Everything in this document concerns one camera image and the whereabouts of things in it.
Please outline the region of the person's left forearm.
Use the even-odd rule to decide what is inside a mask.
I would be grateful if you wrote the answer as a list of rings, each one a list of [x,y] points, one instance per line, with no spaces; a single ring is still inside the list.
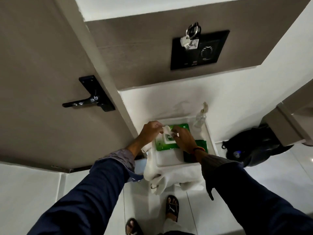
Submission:
[[[104,235],[119,195],[134,173],[138,139],[95,162],[89,174],[38,219],[27,235]]]

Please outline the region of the white wet wipe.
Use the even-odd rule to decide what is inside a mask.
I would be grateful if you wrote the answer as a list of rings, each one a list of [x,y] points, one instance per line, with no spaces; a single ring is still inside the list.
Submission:
[[[172,140],[171,138],[172,138],[173,132],[172,132],[170,126],[166,125],[166,126],[163,126],[162,128],[163,128],[163,135],[162,136],[164,138],[166,138],[166,140]]]

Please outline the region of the black sandal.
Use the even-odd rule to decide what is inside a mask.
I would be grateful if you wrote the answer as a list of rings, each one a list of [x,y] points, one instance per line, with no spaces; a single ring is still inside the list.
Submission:
[[[168,195],[166,199],[165,218],[178,222],[179,201],[174,195]]]
[[[130,218],[125,225],[126,235],[144,235],[143,231],[135,218]]]

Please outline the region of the white tray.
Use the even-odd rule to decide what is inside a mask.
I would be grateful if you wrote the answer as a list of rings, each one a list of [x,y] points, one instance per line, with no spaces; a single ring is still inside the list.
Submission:
[[[211,138],[211,132],[207,121],[205,121],[201,128],[197,128],[194,126],[194,123],[196,121],[195,116],[166,118],[159,119],[158,121],[161,122],[163,125],[179,125],[182,123],[187,123],[189,125],[190,132],[194,139],[196,140],[202,139],[206,141],[208,153],[212,155],[218,155],[214,141]],[[157,151],[155,140],[153,140],[152,148],[149,150],[147,154],[151,155],[152,158],[156,160],[156,165],[158,167],[177,166],[186,164],[186,162],[184,162],[183,160],[183,151],[181,149]]]

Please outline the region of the white towel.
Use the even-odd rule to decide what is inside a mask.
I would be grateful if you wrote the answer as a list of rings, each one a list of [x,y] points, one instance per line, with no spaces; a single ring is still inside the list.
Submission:
[[[204,189],[204,178],[199,163],[158,167],[156,160],[147,154],[143,176],[150,184],[151,193],[155,195],[162,194],[166,188],[173,185],[179,186],[183,191]]]

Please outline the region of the green wet wipes pack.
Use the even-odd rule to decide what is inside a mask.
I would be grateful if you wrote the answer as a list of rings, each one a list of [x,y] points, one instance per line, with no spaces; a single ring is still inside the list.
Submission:
[[[178,125],[180,127],[186,128],[190,131],[188,123],[182,123],[182,124],[178,124]],[[171,138],[172,140],[166,140],[166,138],[164,138],[162,135],[163,134],[158,135],[155,139],[155,148],[157,151],[179,149],[179,146],[176,144],[176,142],[175,142],[175,140],[173,140],[173,138]],[[205,140],[198,139],[198,140],[195,140],[195,142],[196,142],[197,146],[203,147],[206,150],[206,152],[208,152],[207,142]]]

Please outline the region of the person's right hand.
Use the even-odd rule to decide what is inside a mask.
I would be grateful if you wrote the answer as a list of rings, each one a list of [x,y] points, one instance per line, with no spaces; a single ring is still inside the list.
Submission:
[[[197,144],[190,131],[182,127],[182,133],[180,133],[179,137],[180,142],[177,142],[176,144],[180,149],[187,152],[188,154],[191,154],[193,148],[197,147]]]

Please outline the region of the black wall switch panel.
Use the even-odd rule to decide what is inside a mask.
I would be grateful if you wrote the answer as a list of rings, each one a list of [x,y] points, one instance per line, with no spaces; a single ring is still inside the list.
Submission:
[[[199,39],[199,43],[195,50],[186,50],[181,46],[180,38],[174,38],[172,40],[170,70],[217,63],[229,33],[229,30],[224,30],[200,34],[196,37]]]

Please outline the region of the grey-brown door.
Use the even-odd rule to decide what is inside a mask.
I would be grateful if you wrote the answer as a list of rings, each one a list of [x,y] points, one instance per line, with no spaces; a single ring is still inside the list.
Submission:
[[[60,7],[62,0],[0,0],[0,162],[70,172],[134,139],[117,107],[63,107],[90,93],[79,78],[95,68]]]

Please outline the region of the silver key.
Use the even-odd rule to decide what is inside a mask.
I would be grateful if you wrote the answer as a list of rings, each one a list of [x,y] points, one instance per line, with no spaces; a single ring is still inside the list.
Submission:
[[[186,50],[189,50],[190,43],[191,43],[191,40],[190,40],[190,36],[189,35],[185,35],[182,38],[180,38],[180,44]]]

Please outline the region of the black backpack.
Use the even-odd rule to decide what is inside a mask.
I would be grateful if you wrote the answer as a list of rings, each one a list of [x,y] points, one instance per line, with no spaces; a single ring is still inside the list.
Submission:
[[[221,148],[227,150],[227,159],[242,163],[243,167],[253,167],[293,146],[283,146],[268,124],[262,124],[223,141]]]

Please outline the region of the person's right forearm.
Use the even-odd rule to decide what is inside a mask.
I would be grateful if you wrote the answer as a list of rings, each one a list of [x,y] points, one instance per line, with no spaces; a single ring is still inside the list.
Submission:
[[[246,235],[313,235],[313,219],[253,179],[236,161],[197,151],[206,190],[215,189]]]

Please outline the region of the clear spray bottle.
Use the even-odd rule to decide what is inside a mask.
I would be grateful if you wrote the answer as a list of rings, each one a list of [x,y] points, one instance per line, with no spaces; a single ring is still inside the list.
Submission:
[[[200,112],[196,115],[195,122],[193,124],[196,128],[201,128],[202,125],[206,122],[206,114],[209,110],[209,106],[207,102],[203,102],[203,108],[200,110]]]

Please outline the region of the person's left hand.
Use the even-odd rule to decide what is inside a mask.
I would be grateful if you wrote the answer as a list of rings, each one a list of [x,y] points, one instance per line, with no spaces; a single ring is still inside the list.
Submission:
[[[141,147],[144,147],[151,143],[158,135],[159,134],[156,134],[154,131],[154,121],[150,121],[143,126],[143,129],[138,136],[138,141]]]

